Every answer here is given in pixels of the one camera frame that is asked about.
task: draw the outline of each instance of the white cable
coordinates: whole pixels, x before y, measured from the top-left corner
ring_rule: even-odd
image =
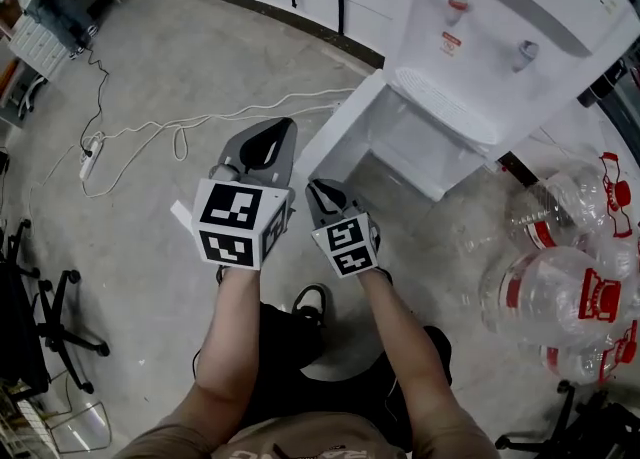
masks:
[[[206,123],[207,121],[209,121],[212,118],[213,119],[220,119],[220,120],[224,120],[224,121],[240,121],[240,120],[245,120],[245,119],[277,118],[279,116],[267,116],[267,115],[254,115],[254,116],[242,116],[242,117],[238,117],[238,116],[240,114],[250,110],[250,109],[275,109],[276,107],[278,107],[278,106],[282,105],[284,102],[286,102],[289,98],[293,98],[293,97],[314,97],[314,96],[322,96],[322,95],[326,95],[326,94],[347,93],[347,92],[353,92],[353,91],[355,91],[355,89],[353,89],[353,88],[344,88],[344,89],[327,89],[325,91],[319,91],[317,93],[290,93],[290,94],[286,95],[285,97],[283,97],[282,99],[280,99],[277,103],[275,103],[273,105],[249,105],[249,106],[245,107],[244,109],[241,109],[241,110],[239,110],[237,112],[234,112],[232,114],[204,114],[202,116],[196,116],[196,117],[193,117],[193,118],[177,119],[177,120],[173,120],[173,121],[168,121],[167,123],[165,123],[163,125],[161,125],[160,123],[157,123],[155,121],[148,121],[147,123],[141,125],[138,128],[129,128],[129,127],[127,127],[127,128],[124,128],[123,130],[121,130],[120,132],[118,132],[117,134],[113,134],[113,135],[105,135],[102,132],[96,132],[92,136],[85,136],[81,140],[81,144],[82,144],[83,148],[85,148],[86,140],[88,140],[89,144],[91,144],[91,141],[93,141],[94,139],[97,139],[98,141],[104,142],[107,139],[115,139],[117,137],[120,137],[125,132],[133,132],[133,133],[140,132],[140,131],[144,130],[146,127],[148,127],[148,126],[155,126],[158,129],[158,130],[156,130],[156,132],[151,137],[149,137],[149,139],[147,139],[144,143],[142,143],[142,145],[134,152],[134,154],[131,156],[131,158],[125,163],[124,167],[120,170],[120,173],[118,174],[118,176],[116,177],[114,182],[111,184],[111,186],[106,191],[100,192],[98,194],[87,194],[86,188],[84,186],[84,182],[82,182],[82,192],[84,193],[84,195],[87,198],[90,198],[90,199],[99,198],[101,196],[105,196],[106,194],[109,194],[115,188],[115,186],[118,184],[118,182],[120,181],[120,178],[122,178],[122,175],[124,174],[126,169],[129,167],[129,165],[135,160],[135,158],[140,154],[140,152],[151,141],[153,141],[153,139],[155,139],[163,130],[167,130],[169,128],[175,128],[175,130],[173,132],[173,140],[172,140],[173,156],[178,162],[182,162],[183,160],[185,160],[187,158],[187,156],[189,154],[189,145],[187,143],[187,135],[186,135],[185,130],[199,127],[200,125],[203,125],[204,123]],[[288,115],[289,115],[289,117],[293,117],[293,116],[299,116],[300,114],[304,114],[304,113],[307,113],[307,112],[327,110],[327,109],[335,110],[337,105],[338,104],[318,105],[318,106],[315,106],[315,107],[309,107],[309,108],[306,108],[306,109],[301,109],[299,111],[295,111],[295,112],[289,113]],[[191,123],[191,122],[194,122],[194,121],[196,123],[189,124],[189,125],[183,125],[183,123]],[[184,155],[182,155],[181,157],[178,156],[178,153],[177,153],[177,149],[178,149],[177,137],[178,137],[178,134],[182,134],[182,144],[183,144],[183,147],[184,147]],[[69,146],[69,148],[67,148],[67,151],[65,151],[62,154],[62,156],[58,159],[58,161],[53,165],[53,167],[51,168],[51,171],[49,171],[49,174],[47,174],[47,176],[44,178],[44,180],[42,182],[34,182],[33,184],[31,184],[31,187],[29,187],[29,196],[27,198],[27,212],[29,213],[29,219],[31,220],[31,233],[29,234],[29,238],[33,238],[33,236],[35,235],[35,220],[33,219],[33,214],[31,213],[31,194],[33,192],[33,189],[36,186],[39,186],[40,188],[44,187],[47,184],[47,182],[49,181],[49,179],[51,178],[51,176],[53,176],[53,173],[58,168],[60,163],[69,154],[69,152],[71,152],[71,150],[76,148],[76,146],[77,145],[72,144],[71,146]]]
[[[293,117],[293,116],[298,116],[300,114],[304,114],[306,112],[313,112],[313,111],[319,111],[319,110],[326,110],[326,109],[335,109],[335,105],[319,105],[316,107],[309,107],[307,109],[302,109],[296,112],[292,112],[289,113],[289,117]],[[159,126],[160,128],[158,128],[158,130],[156,130],[156,132],[149,137],[149,139],[147,139],[144,143],[142,143],[142,145],[134,152],[134,154],[131,156],[131,158],[126,162],[126,164],[124,165],[124,167],[120,170],[120,173],[118,173],[118,176],[116,176],[116,179],[113,181],[113,183],[111,184],[111,186],[106,190],[106,191],[102,191],[99,192],[97,194],[88,194],[87,193],[87,189],[84,186],[84,182],[82,182],[82,192],[84,192],[84,195],[89,198],[89,199],[93,199],[93,198],[99,198],[101,196],[105,196],[107,194],[109,194],[114,188],[115,186],[118,184],[118,182],[120,181],[120,178],[122,178],[122,175],[124,174],[124,172],[126,171],[126,169],[129,167],[129,165],[135,160],[135,158],[139,155],[139,153],[151,142],[153,141],[158,134],[160,134],[163,130],[166,130],[168,128],[173,128],[176,127],[176,130],[174,132],[173,135],[173,156],[175,157],[175,159],[179,162],[182,162],[184,159],[187,158],[187,155],[189,153],[189,146],[187,143],[187,138],[186,138],[186,134],[185,134],[185,130],[186,129],[190,129],[190,128],[195,128],[198,127],[204,123],[206,123],[207,121],[209,121],[211,118],[216,118],[216,119],[222,119],[225,121],[240,121],[240,120],[244,120],[244,119],[259,119],[259,118],[277,118],[278,116],[266,116],[266,115],[255,115],[255,116],[244,116],[241,118],[227,118],[227,117],[222,117],[222,116],[216,116],[216,115],[208,115],[208,116],[199,116],[198,119],[201,119],[201,121],[199,121],[198,123],[195,123],[193,125],[176,125],[175,123],[177,121],[180,122],[184,122],[184,121],[193,121],[193,118],[190,118],[188,120],[177,120],[176,122],[168,122],[165,125],[158,125],[155,122],[149,122],[149,123],[145,123],[144,125],[142,125],[142,127],[140,127],[140,130],[142,130],[142,128],[144,128],[145,126],[149,125],[149,124],[154,124],[156,126]],[[117,134],[115,134],[114,136],[104,136],[104,139],[114,139],[115,137],[118,137],[120,134],[122,134],[123,132],[125,132],[125,130],[118,132]],[[139,132],[139,130],[131,130],[129,129],[129,131],[131,132]],[[176,153],[176,136],[178,132],[182,132],[182,137],[183,137],[183,141],[184,141],[184,147],[185,147],[185,154],[182,157],[178,157],[177,153]]]

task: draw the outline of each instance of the white cabinet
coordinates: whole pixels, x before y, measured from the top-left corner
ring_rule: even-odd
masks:
[[[9,48],[46,79],[51,78],[53,70],[67,57],[62,43],[27,15],[16,22]]]

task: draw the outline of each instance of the concrete floor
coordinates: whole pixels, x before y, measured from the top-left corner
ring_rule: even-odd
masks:
[[[320,40],[216,0],[123,0],[109,10],[95,49],[111,72],[104,118],[92,128],[105,133],[151,119],[275,103],[294,91],[355,87],[371,71]],[[2,215],[9,231],[27,215],[31,184],[42,181],[77,144],[96,110],[101,74],[86,60],[61,69],[41,92],[24,132],[10,142]],[[336,100],[296,101],[276,115]],[[319,112],[297,120],[298,152],[327,118]],[[200,261],[170,207],[176,200],[191,205],[198,180],[207,176],[227,139],[248,123],[211,121],[189,132],[184,162],[174,160],[167,132],[141,153],[109,195],[93,200],[79,184],[76,148],[47,185],[33,191],[35,236],[25,241],[26,261],[54,282],[62,269],[77,268],[83,281],[70,290],[66,318],[111,346],[108,358],[77,353],[95,396],[70,390],[77,404],[103,402],[113,430],[105,456],[170,412],[192,382],[191,359],[213,312],[215,268]],[[108,142],[87,191],[108,188],[150,134]],[[434,206],[367,157],[351,182],[382,227],[381,263],[394,274],[399,292],[423,322],[440,326],[453,344],[453,388],[460,403],[492,439],[510,431],[544,434],[561,400],[557,379],[523,362],[465,304],[483,260],[460,251],[465,242],[494,230],[501,201],[515,181],[507,173],[480,170]],[[328,351],[307,374],[349,377],[371,364],[381,346],[355,280],[338,282],[311,240],[303,185],[293,183],[298,212],[267,262],[263,300],[289,307],[304,284],[330,286]],[[54,357],[47,360],[52,375],[61,371]],[[50,390],[48,404],[60,405],[56,399],[64,400],[64,391],[63,376]],[[83,427],[90,446],[106,437],[99,420],[74,424]]]

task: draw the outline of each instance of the forearm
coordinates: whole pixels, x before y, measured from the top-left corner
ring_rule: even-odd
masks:
[[[260,274],[229,269],[198,358],[196,384],[226,400],[249,400],[258,373]]]
[[[358,277],[412,419],[439,404],[455,403],[437,349],[386,277],[375,270]]]

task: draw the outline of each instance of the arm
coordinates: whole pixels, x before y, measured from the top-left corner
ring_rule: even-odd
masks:
[[[387,278],[376,270],[358,277],[402,388],[413,431],[414,457],[497,457],[487,436],[458,405],[433,342]]]
[[[404,393],[412,426],[442,406],[457,406],[438,351],[387,278],[376,270],[358,277]]]
[[[195,383],[175,411],[117,459],[205,459],[236,432],[258,373],[260,273],[228,269],[204,340]]]
[[[170,420],[198,431],[217,448],[237,430],[258,374],[260,274],[229,269],[200,351],[196,380]]]

